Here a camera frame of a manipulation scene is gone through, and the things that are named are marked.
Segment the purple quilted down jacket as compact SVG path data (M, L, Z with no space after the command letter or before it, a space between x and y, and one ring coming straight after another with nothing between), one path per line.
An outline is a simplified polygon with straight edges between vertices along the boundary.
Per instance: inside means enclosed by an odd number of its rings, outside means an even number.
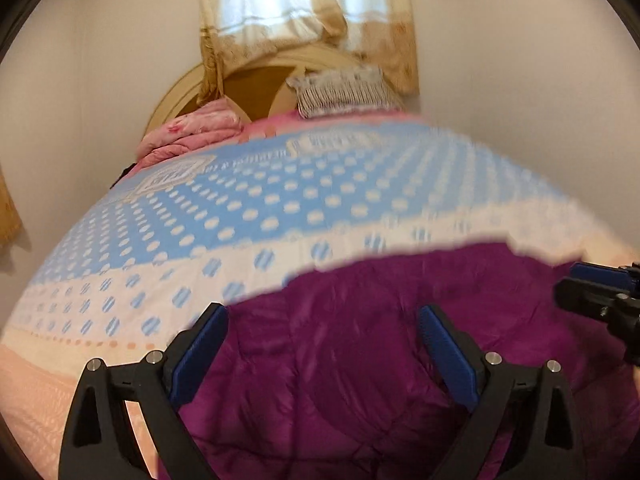
M638 430L639 398L623 345L555 305L567 271L489 243L299 275L232 304L181 418L223 479L427 477L468 416L422 344L418 312L434 304L485 351L561 364L589 477L603 479Z

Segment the blue peach dotted bedspread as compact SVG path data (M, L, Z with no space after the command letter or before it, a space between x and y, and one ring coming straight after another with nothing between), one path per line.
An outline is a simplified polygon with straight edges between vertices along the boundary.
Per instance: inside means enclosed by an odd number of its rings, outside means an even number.
M258 122L120 181L60 240L1 336L2 417L53 479L94 356L140 359L211 302L311 268L477 240L551 263L638 256L543 177L420 117Z

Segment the grey striped pillow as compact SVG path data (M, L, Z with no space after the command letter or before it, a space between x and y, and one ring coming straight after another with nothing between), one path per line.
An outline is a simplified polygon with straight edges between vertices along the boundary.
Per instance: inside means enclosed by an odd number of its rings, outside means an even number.
M288 77L296 94L297 110L305 119L373 112L399 112L400 96L375 66L322 70Z

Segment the pink folded blanket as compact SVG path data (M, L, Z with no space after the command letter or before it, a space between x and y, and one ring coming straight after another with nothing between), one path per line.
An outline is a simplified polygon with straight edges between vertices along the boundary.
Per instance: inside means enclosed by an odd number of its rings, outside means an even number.
M151 167L168 158L236 138L243 132L241 117L222 98L194 112L171 119L147 133L134 154L139 167Z

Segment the cream wooden headboard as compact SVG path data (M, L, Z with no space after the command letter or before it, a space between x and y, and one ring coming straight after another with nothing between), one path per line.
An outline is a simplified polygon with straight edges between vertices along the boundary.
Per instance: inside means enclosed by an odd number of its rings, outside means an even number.
M362 66L356 56L328 44L307 44L258 58L224 78L222 88L229 107L249 124L299 111L298 92L288 84L291 78L353 72ZM145 131L197 110L204 76L205 66L198 64L177 80L157 104Z

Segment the beige lace window curtain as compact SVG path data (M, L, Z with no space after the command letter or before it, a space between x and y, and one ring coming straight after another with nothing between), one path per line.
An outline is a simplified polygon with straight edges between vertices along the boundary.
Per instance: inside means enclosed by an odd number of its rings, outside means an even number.
M319 42L378 66L403 96L419 91L411 0L198 0L198 6L200 103L220 98L224 80L250 63Z

